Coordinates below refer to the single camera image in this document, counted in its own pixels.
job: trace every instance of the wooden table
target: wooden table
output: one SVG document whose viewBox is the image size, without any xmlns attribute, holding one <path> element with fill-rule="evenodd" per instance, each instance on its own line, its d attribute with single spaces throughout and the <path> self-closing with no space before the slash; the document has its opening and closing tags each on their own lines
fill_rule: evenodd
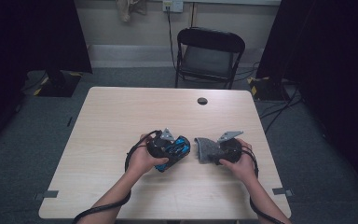
<svg viewBox="0 0 358 224">
<path fill-rule="evenodd" d="M 207 105 L 199 105 L 204 97 Z M 269 150 L 255 104 L 248 91 L 94 87 L 76 125 L 45 198 L 42 218 L 74 218 L 90 208 L 124 172 L 126 153 L 142 133 L 169 128 L 191 142 L 190 154 L 165 173 L 152 169 L 132 189 L 122 219 L 256 218 L 249 194 L 223 166 L 200 164 L 195 137 L 217 140 L 226 131 L 252 144 L 259 180 L 287 216 L 291 211 Z"/>
</svg>

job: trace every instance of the chair backrest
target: chair backrest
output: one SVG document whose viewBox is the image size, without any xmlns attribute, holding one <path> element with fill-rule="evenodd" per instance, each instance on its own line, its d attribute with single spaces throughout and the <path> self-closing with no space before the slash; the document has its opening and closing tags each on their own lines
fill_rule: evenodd
<svg viewBox="0 0 358 224">
<path fill-rule="evenodd" d="M 177 36 L 178 47 L 181 44 L 203 49 L 216 49 L 221 51 L 242 54 L 245 42 L 238 35 L 230 32 L 191 27 L 180 31 Z"/>
</svg>

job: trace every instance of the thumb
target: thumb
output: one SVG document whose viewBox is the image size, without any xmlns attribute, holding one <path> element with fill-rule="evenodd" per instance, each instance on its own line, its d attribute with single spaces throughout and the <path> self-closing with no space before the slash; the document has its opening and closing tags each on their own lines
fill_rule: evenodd
<svg viewBox="0 0 358 224">
<path fill-rule="evenodd" d="M 222 163 L 222 165 L 226 166 L 228 169 L 231 170 L 232 165 L 233 165 L 231 162 L 226 161 L 226 160 L 224 160 L 224 159 L 220 159 L 219 162 Z"/>
<path fill-rule="evenodd" d="M 169 160 L 170 159 L 168 159 L 168 158 L 158 158 L 155 160 L 154 165 L 161 165 L 161 164 L 167 163 Z"/>
</svg>

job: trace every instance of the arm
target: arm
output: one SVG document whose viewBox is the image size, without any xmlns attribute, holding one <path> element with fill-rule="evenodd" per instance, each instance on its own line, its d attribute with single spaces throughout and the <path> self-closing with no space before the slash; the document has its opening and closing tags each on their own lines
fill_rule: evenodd
<svg viewBox="0 0 358 224">
<path fill-rule="evenodd" d="M 248 148 L 252 148 L 250 144 L 247 144 L 243 140 L 237 140 L 241 143 L 243 150 L 249 150 Z M 261 212 L 274 217 L 285 224 L 291 223 L 275 202 L 272 201 L 263 186 L 261 186 L 255 175 L 254 164 L 250 156 L 242 154 L 240 160 L 236 163 L 231 163 L 225 160 L 220 160 L 220 163 L 230 169 L 232 173 L 245 185 L 255 206 Z M 258 216 L 258 219 L 260 223 L 270 223 L 261 216 Z"/>
<path fill-rule="evenodd" d="M 131 188 L 141 178 L 141 176 L 147 173 L 153 166 L 163 164 L 168 161 L 168 158 L 154 158 L 152 157 L 146 148 L 146 139 L 139 147 L 134 151 L 130 159 L 130 165 L 124 175 L 118 180 L 118 182 L 108 190 L 102 198 L 100 198 L 92 207 L 106 205 L 110 203 L 116 203 L 124 199 L 130 192 Z M 113 208 L 110 210 L 94 213 L 86 217 L 81 218 L 78 223 L 115 223 L 118 212 L 121 207 Z"/>
</svg>

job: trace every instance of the hand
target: hand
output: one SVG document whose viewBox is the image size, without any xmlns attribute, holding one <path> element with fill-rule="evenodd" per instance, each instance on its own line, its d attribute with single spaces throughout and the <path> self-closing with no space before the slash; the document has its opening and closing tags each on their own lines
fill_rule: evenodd
<svg viewBox="0 0 358 224">
<path fill-rule="evenodd" d="M 240 138 L 236 138 L 242 145 L 242 150 L 251 151 L 252 145 L 246 143 Z M 226 160 L 219 160 L 220 163 L 222 163 L 224 166 L 226 166 L 231 172 L 241 181 L 243 181 L 245 184 L 249 183 L 250 181 L 253 181 L 257 179 L 255 176 L 255 168 L 254 163 L 251 159 L 251 157 L 247 154 L 242 154 L 239 161 L 236 163 L 231 163 L 230 161 Z"/>
<path fill-rule="evenodd" d="M 146 144 L 151 139 L 149 136 L 146 138 L 139 147 L 133 152 L 130 164 L 128 168 L 128 172 L 133 172 L 138 176 L 144 175 L 150 169 L 152 169 L 155 165 L 160 165 L 168 162 L 168 158 L 154 158 L 147 151 Z"/>
</svg>

